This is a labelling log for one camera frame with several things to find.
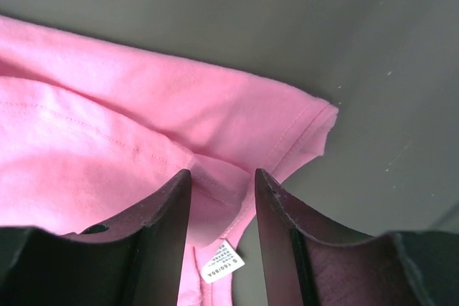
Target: stitching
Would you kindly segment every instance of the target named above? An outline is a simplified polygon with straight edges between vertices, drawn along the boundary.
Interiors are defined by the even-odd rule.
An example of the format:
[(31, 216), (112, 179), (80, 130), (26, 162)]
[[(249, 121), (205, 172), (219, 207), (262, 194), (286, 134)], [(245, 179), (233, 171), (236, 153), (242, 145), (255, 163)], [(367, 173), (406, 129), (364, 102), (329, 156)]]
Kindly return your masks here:
[[(193, 250), (192, 256), (193, 256), (193, 258), (194, 258), (194, 267), (195, 267), (196, 271), (198, 272), (198, 277), (199, 277), (199, 279), (198, 279), (199, 289), (200, 289), (200, 292), (201, 292), (201, 294), (202, 294), (202, 291), (201, 291), (201, 275), (200, 275), (200, 273), (199, 273), (198, 262), (197, 262), (197, 260), (196, 260), (196, 247), (191, 247), (191, 249)], [(200, 296), (198, 302), (193, 302), (192, 304), (186, 304), (185, 306), (199, 306), (199, 305), (201, 305), (201, 303), (202, 303), (202, 296)]]
[[(139, 150), (138, 148), (132, 148), (132, 147), (130, 147), (129, 145), (126, 145), (125, 143), (123, 143), (123, 142), (121, 142), (121, 141), (119, 141), (119, 140), (116, 140), (115, 138), (110, 137), (109, 135), (106, 135), (106, 134), (104, 134), (104, 133), (101, 133), (97, 128), (94, 128), (93, 126), (88, 125), (87, 123), (85, 123), (85, 122), (83, 122), (83, 121), (79, 121), (79, 120), (76, 120), (76, 119), (74, 119), (74, 118), (70, 118), (70, 117), (68, 117), (68, 116), (61, 115), (61, 114), (59, 114), (59, 113), (56, 113), (54, 110), (51, 110), (51, 109), (49, 109), (49, 108), (47, 108), (47, 107), (44, 107), (44, 106), (42, 106), (42, 105), (28, 104), (28, 103), (23, 103), (23, 102), (16, 102), (16, 103), (14, 103), (14, 102), (4, 102), (4, 101), (0, 101), (0, 105), (23, 106), (23, 107), (37, 107), (37, 108), (39, 108), (39, 109), (46, 110), (48, 113), (53, 114), (54, 116), (56, 116), (56, 117), (58, 117), (58, 118), (62, 118), (62, 119), (65, 119), (65, 120), (69, 120), (70, 122), (74, 122), (74, 123), (77, 123), (77, 124), (79, 124), (79, 125), (81, 125), (81, 126), (83, 126), (83, 127), (89, 128), (89, 129), (93, 130), (94, 132), (96, 132), (98, 135), (100, 135), (100, 136), (102, 136), (103, 138), (109, 140), (110, 142), (115, 143), (115, 144), (117, 144), (117, 145), (120, 145), (120, 146), (122, 146), (122, 147), (124, 147), (124, 148), (126, 148), (126, 149), (128, 149), (128, 150), (132, 150), (133, 152), (141, 153), (141, 154), (143, 154), (143, 155), (145, 155), (145, 156), (148, 156), (148, 157), (151, 157), (151, 158), (155, 158), (155, 159), (157, 159), (157, 160), (159, 160), (159, 161), (162, 161), (162, 162), (164, 162), (164, 163), (170, 163), (168, 160), (166, 160), (166, 159), (164, 159), (164, 158), (161, 158), (161, 157), (154, 156), (154, 155), (152, 155), (152, 154), (146, 153), (146, 152), (144, 152), (144, 151), (142, 151), (142, 150)], [(171, 163), (171, 164), (172, 164), (175, 168), (182, 168), (181, 166), (178, 166), (178, 165), (176, 165), (175, 163)], [(221, 185), (219, 185), (218, 183), (215, 183), (215, 182), (213, 182), (213, 181), (210, 181), (210, 180), (208, 180), (208, 179), (206, 179), (206, 178), (198, 177), (198, 176), (197, 176), (197, 177), (194, 177), (194, 178), (195, 178), (196, 180), (198, 180), (198, 181), (204, 181), (204, 182), (210, 184), (211, 186), (213, 186), (213, 187), (215, 187), (215, 188), (222, 189), (222, 190), (224, 190), (224, 191), (228, 191), (224, 186), (221, 186)]]
[[(72, 119), (72, 118), (68, 118), (68, 117), (62, 116), (62, 115), (57, 114), (57, 113), (52, 112), (52, 111), (50, 111), (50, 112), (51, 112), (53, 115), (56, 115), (56, 116), (59, 117), (59, 118), (64, 118), (64, 119), (66, 119), (66, 120), (70, 120), (70, 121), (72, 121), (72, 122), (75, 122), (75, 123), (84, 125), (85, 127), (88, 127), (88, 128), (91, 128), (91, 129), (95, 129), (94, 127), (88, 125), (87, 123), (82, 123), (81, 121), (74, 120), (74, 119)], [(6, 109), (0, 109), (0, 113), (19, 113), (19, 114), (22, 114), (22, 115), (34, 115), (34, 114), (32, 114), (32, 113), (30, 113), (30, 112), (27, 112), (27, 111), (25, 111), (25, 110), (6, 110)], [(72, 131), (74, 131), (74, 132), (77, 132), (77, 133), (79, 133), (79, 134), (85, 136), (86, 138), (93, 139), (93, 138), (90, 137), (89, 135), (87, 135), (87, 134), (85, 134), (85, 133), (83, 133), (83, 132), (81, 132), (81, 131), (79, 131), (79, 130), (76, 130), (76, 129), (74, 129), (74, 128), (66, 127), (66, 129), (72, 130)], [(101, 134), (101, 135), (102, 135), (104, 138), (110, 139), (110, 137), (107, 137), (106, 135), (103, 135), (103, 134)], [(124, 148), (130, 148), (130, 147), (128, 147), (126, 144), (124, 144), (124, 143), (122, 143), (122, 142), (118, 142), (118, 141), (115, 140), (115, 139), (112, 139), (112, 140), (110, 140), (110, 141), (115, 142), (115, 143), (120, 143)], [(133, 150), (134, 150), (135, 152), (143, 153), (143, 152), (140, 151), (138, 148), (133, 148)], [(163, 176), (168, 176), (166, 173), (164, 173), (163, 171), (160, 171), (160, 170), (156, 169), (156, 168), (155, 168), (153, 165), (151, 165), (151, 164), (143, 163), (143, 162), (141, 162), (141, 161), (137, 161), (137, 163), (141, 164), (142, 166), (147, 166), (147, 167), (150, 168), (151, 170), (153, 170), (153, 171), (155, 171), (155, 172), (157, 172), (157, 173), (160, 173), (160, 174), (163, 175)], [(216, 186), (217, 188), (220, 188), (220, 189), (223, 189), (223, 190), (227, 191), (227, 189), (223, 188), (222, 186), (219, 186), (219, 185), (217, 185), (217, 184), (215, 184), (215, 183), (212, 183), (211, 181), (208, 181), (208, 180), (205, 179), (205, 178), (199, 178), (199, 177), (198, 177), (198, 178), (195, 178), (195, 179), (196, 179), (196, 180), (201, 180), (201, 181), (207, 182), (208, 184), (211, 184), (211, 185), (213, 185), (213, 186)], [(211, 199), (214, 199), (214, 200), (216, 200), (216, 201), (220, 201), (220, 202), (222, 202), (222, 203), (224, 203), (224, 204), (227, 204), (228, 206), (233, 206), (233, 207), (236, 207), (236, 206), (237, 206), (237, 205), (228, 203), (228, 202), (226, 202), (226, 201), (223, 201), (223, 200), (221, 200), (221, 199), (219, 199), (219, 198), (217, 198), (217, 197), (211, 195), (210, 193), (204, 191), (202, 188), (197, 188), (197, 190), (198, 190), (199, 192), (201, 192), (202, 194), (204, 194), (204, 195), (210, 197)]]
[[(274, 148), (270, 151), (270, 153), (266, 156), (266, 158), (263, 160), (262, 164), (261, 164), (261, 167), (263, 168), (266, 164), (266, 162), (269, 160), (269, 158), (271, 157), (271, 155), (273, 154), (273, 152), (275, 151), (275, 149), (280, 145), (280, 143), (282, 142), (282, 140), (284, 139), (284, 137), (287, 135), (287, 132), (293, 127), (293, 125), (295, 125), (295, 123), (298, 121), (298, 119), (300, 118), (300, 116), (307, 110), (309, 109), (309, 105), (305, 106), (299, 113), (298, 115), (296, 116), (295, 119), (293, 119), (293, 121), (291, 122), (291, 124), (287, 127), (287, 129), (285, 129), (284, 133), (282, 134), (282, 136), (280, 137), (279, 141), (275, 144)], [(252, 177), (250, 177), (250, 180), (249, 180), (249, 185), (253, 182), (253, 180), (255, 179), (255, 174), (252, 175)], [(226, 234), (230, 233), (232, 231), (232, 229), (239, 223), (239, 221), (244, 217), (245, 213), (247, 212), (247, 210), (251, 207), (251, 205), (247, 205), (243, 210), (242, 212), (240, 213), (240, 216), (238, 216), (235, 221), (233, 222), (233, 225), (231, 225), (224, 233), (223, 233), (223, 236), (226, 236)]]
[[(266, 158), (263, 160), (262, 164), (261, 164), (261, 167), (264, 167), (264, 165), (266, 164), (266, 162), (269, 160), (269, 158), (271, 157), (271, 155), (274, 153), (275, 149), (280, 145), (280, 143), (283, 141), (284, 137), (287, 135), (288, 131), (293, 127), (293, 125), (295, 125), (295, 123), (298, 121), (298, 119), (301, 117), (301, 115), (307, 110), (309, 109), (309, 105), (305, 106), (299, 113), (298, 115), (296, 116), (296, 118), (294, 118), (292, 120), (292, 122), (290, 123), (290, 125), (287, 127), (287, 129), (285, 129), (284, 133), (282, 134), (282, 136), (280, 137), (279, 141), (274, 145), (273, 149), (268, 153), (268, 155), (266, 156)], [(253, 180), (255, 179), (255, 174), (253, 173), (252, 174), (252, 177), (250, 177), (250, 180), (249, 180), (249, 183), (248, 183), (248, 186), (251, 185), (251, 183), (253, 182)], [(247, 205), (241, 212), (240, 212), (240, 215), (234, 220), (233, 224), (221, 235), (221, 237), (226, 237), (226, 235), (228, 233), (230, 233), (232, 231), (232, 229), (241, 221), (241, 219), (244, 217), (244, 215), (247, 213), (248, 209), (251, 208), (251, 205)], [(208, 297), (208, 300), (209, 300), (209, 304), (212, 305), (212, 301), (214, 299), (214, 288), (213, 288), (213, 285), (210, 285), (209, 286), (209, 289), (207, 290), (207, 297)]]
[(312, 130), (312, 128), (315, 126), (315, 124), (318, 122), (318, 119), (322, 116), (322, 114), (325, 112), (325, 110), (327, 110), (329, 107), (329, 105), (326, 105), (325, 107), (323, 107), (323, 109), (321, 111), (318, 112), (318, 114), (314, 117), (314, 119), (311, 121), (311, 123), (309, 124), (309, 126), (303, 131), (303, 133), (301, 134), (301, 136), (297, 139), (296, 143), (293, 144), (293, 146), (291, 147), (291, 149), (287, 152), (287, 154), (285, 154), (283, 156), (283, 158), (280, 160), (279, 164), (273, 169), (273, 173), (275, 173), (279, 167), (282, 166), (282, 164), (292, 155), (294, 154), (297, 150), (298, 150), (298, 147), (300, 146), (301, 143), (303, 143), (305, 141), (305, 139), (308, 137), (308, 134), (310, 133), (310, 131)]

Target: size label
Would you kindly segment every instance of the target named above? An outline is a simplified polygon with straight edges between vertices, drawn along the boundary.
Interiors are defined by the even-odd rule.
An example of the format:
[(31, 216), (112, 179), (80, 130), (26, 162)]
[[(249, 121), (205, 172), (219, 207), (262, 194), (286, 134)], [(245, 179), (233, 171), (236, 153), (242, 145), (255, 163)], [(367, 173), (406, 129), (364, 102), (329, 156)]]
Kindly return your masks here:
[(201, 277), (206, 283), (213, 283), (231, 274), (244, 265), (242, 258), (225, 240), (212, 259), (201, 268)]

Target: gray surface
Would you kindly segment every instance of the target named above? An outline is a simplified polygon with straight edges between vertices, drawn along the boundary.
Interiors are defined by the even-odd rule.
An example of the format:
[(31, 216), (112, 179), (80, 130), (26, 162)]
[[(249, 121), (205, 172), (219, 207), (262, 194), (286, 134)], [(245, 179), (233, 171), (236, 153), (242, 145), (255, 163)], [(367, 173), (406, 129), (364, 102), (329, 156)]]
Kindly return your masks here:
[[(424, 229), (459, 200), (459, 0), (0, 0), (0, 11), (334, 102), (326, 156), (285, 185), (355, 229)], [(236, 303), (265, 305), (254, 224), (240, 250)]]

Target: clothing tag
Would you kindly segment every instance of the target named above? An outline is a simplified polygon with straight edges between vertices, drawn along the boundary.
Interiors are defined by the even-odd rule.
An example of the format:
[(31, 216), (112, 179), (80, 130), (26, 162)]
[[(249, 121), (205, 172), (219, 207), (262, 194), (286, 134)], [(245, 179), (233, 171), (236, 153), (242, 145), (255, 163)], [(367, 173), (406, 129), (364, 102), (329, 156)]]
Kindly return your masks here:
[(225, 240), (212, 259), (201, 268), (201, 277), (206, 283), (213, 283), (231, 274), (244, 265), (242, 258)]

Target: pink fabric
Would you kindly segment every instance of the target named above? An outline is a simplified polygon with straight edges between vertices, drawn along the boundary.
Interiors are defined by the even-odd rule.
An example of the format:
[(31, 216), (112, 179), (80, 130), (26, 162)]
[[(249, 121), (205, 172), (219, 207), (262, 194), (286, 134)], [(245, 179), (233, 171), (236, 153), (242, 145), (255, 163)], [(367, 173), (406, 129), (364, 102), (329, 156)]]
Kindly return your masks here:
[(337, 110), (245, 72), (0, 17), (0, 225), (82, 231), (194, 179), (179, 305), (228, 306), (198, 270), (255, 215), (253, 176), (323, 153)]

